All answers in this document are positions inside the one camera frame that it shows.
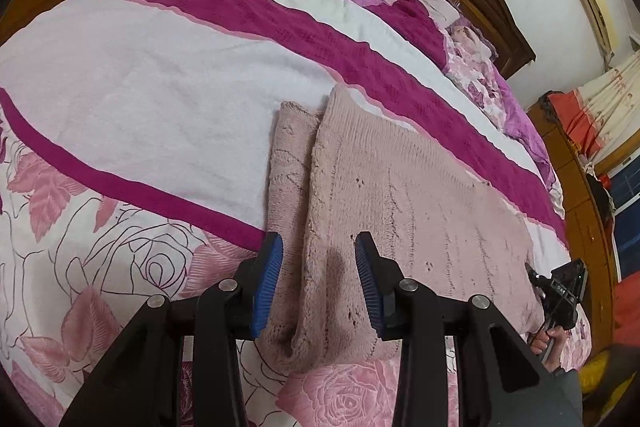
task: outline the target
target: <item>pink leaf print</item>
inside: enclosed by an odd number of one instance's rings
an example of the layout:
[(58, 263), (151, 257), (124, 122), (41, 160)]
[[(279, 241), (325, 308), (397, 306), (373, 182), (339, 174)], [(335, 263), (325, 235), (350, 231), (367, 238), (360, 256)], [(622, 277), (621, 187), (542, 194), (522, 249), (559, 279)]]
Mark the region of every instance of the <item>pink leaf print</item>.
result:
[(20, 337), (24, 352), (49, 380), (61, 383), (66, 378), (65, 367), (70, 360), (65, 347), (48, 337)]
[(4, 159), (6, 158), (6, 139), (6, 136), (2, 138), (2, 146), (0, 146), (0, 163), (4, 163)]
[(118, 200), (112, 200), (107, 196), (103, 196), (98, 206), (98, 211), (95, 213), (95, 227), (94, 233), (100, 230), (114, 213)]
[(332, 365), (289, 375), (276, 405), (304, 427), (386, 427), (397, 386), (393, 360)]
[(58, 427), (65, 410), (53, 396), (45, 393), (36, 382), (27, 377), (15, 360), (12, 362), (11, 381), (44, 427)]
[(255, 252), (236, 247), (209, 232), (204, 232), (204, 235), (207, 242), (193, 251), (180, 297), (201, 294), (211, 285), (232, 277), (242, 261), (255, 257)]
[(36, 242), (49, 232), (71, 199), (69, 193), (60, 187), (65, 178), (66, 176), (53, 167), (47, 166), (40, 171), (34, 182), (34, 191), (29, 200), (29, 215)]
[(31, 192), (40, 171), (48, 167), (45, 161), (36, 153), (30, 152), (20, 156), (14, 177), (7, 184), (12, 192)]
[(92, 287), (86, 290), (92, 293), (91, 298), (91, 317), (94, 323), (94, 341), (92, 342), (92, 350), (96, 355), (103, 354), (111, 343), (116, 339), (122, 327), (118, 324), (109, 305), (102, 300), (102, 297)]
[(94, 340), (94, 324), (91, 315), (92, 295), (91, 289), (85, 288), (66, 312), (60, 327), (62, 343), (76, 362), (84, 359)]
[(72, 196), (79, 196), (87, 190), (84, 185), (79, 184), (75, 179), (72, 179), (69, 176), (64, 176), (64, 179), (60, 182), (60, 188), (64, 188)]

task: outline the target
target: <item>magenta stripe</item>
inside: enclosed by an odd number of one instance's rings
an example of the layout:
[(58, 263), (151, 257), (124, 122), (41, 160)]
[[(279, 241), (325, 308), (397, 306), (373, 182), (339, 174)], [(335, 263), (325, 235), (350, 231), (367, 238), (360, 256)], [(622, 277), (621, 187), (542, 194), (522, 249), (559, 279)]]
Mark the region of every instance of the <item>magenta stripe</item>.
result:
[(420, 1), (396, 0), (392, 6), (387, 4), (367, 6), (367, 10), (381, 18), (402, 38), (429, 57), (440, 71), (447, 68), (448, 57), (444, 36)]
[(247, 250), (258, 251), (264, 232), (233, 217), (183, 200), (140, 182), (98, 171), (36, 131), (20, 114), (9, 94), (0, 87), (0, 105), (15, 136), (48, 164), (98, 194), (130, 203), (167, 219), (184, 221)]
[(273, 0), (144, 0), (207, 23), (263, 36), (337, 71), (347, 84), (362, 86), (389, 111), (415, 121), (478, 176), (489, 181), (527, 216), (553, 227), (564, 239), (564, 223), (553, 211), (545, 185), (471, 126), (435, 92), (400, 66), (306, 12)]

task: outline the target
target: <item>bed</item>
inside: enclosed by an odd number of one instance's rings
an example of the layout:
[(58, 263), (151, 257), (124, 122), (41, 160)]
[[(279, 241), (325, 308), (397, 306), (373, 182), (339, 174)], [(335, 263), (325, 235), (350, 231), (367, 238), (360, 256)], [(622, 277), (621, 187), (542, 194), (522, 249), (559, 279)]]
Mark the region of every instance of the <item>bed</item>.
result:
[[(534, 58), (504, 0), (459, 1), (495, 71)], [(38, 420), (57, 426), (148, 296), (198, 295), (254, 255), (280, 103), (320, 110), (336, 85), (493, 187), (539, 272), (567, 262), (557, 185), (454, 85), (446, 42), (417, 0), (67, 0), (4, 44), (0, 360)], [(564, 367), (589, 352), (580, 311)], [(253, 343), (238, 353), (252, 425), (390, 425), (396, 359), (284, 375)], [(184, 425), (191, 371), (187, 349)]]

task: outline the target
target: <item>pink knit sweater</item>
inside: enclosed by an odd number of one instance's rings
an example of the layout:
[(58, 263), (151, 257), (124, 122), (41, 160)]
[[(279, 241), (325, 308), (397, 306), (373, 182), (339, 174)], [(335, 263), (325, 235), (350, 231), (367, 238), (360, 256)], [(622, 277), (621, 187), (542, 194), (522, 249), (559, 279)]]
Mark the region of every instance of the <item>pink knit sweater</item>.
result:
[(275, 369), (390, 357), (370, 327), (354, 261), (369, 230), (383, 256), (437, 294), (494, 300), (520, 333), (543, 313), (527, 279), (521, 216), (436, 140), (359, 108), (346, 89), (324, 116), (280, 108), (271, 152), (268, 230), (284, 240), (271, 317), (258, 349)]

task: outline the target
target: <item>metal bolt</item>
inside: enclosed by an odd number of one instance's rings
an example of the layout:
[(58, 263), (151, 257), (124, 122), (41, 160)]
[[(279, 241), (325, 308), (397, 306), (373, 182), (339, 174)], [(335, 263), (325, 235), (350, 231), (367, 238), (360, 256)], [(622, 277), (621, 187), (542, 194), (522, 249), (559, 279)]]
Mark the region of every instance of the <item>metal bolt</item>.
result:
[(220, 288), (223, 292), (232, 292), (236, 288), (238, 288), (238, 281), (235, 279), (225, 279), (220, 281), (218, 284), (218, 288)]
[(491, 305), (491, 301), (489, 300), (489, 297), (486, 297), (484, 295), (474, 295), (473, 298), (471, 299), (471, 303), (476, 308), (480, 308), (481, 310), (485, 310)]
[(164, 295), (151, 295), (146, 300), (146, 305), (150, 308), (159, 308), (164, 304)]
[(401, 290), (406, 292), (415, 292), (418, 289), (418, 282), (413, 279), (402, 279), (399, 286)]

